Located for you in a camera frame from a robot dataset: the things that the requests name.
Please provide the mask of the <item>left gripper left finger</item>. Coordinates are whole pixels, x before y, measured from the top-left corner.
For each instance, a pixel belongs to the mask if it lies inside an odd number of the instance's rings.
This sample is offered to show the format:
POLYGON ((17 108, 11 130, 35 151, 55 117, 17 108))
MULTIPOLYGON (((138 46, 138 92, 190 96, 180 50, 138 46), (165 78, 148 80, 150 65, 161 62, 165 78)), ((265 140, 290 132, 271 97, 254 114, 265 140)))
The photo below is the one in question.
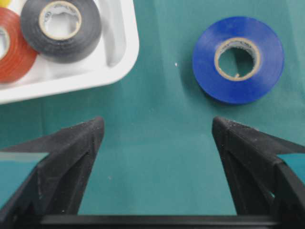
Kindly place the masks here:
POLYGON ((96 117, 0 152, 0 226, 11 229, 24 216, 76 214, 104 136, 96 117), (8 185, 21 176, 21 183, 8 185))

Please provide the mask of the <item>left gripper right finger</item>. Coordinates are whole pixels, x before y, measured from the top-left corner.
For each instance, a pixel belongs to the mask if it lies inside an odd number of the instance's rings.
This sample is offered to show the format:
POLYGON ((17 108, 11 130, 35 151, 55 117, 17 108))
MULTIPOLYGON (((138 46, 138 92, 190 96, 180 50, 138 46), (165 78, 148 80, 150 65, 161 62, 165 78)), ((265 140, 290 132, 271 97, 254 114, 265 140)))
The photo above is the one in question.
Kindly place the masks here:
POLYGON ((236 213, 303 229, 305 183, 284 159, 292 156, 304 169, 305 147, 223 117, 213 119, 212 134, 236 213))

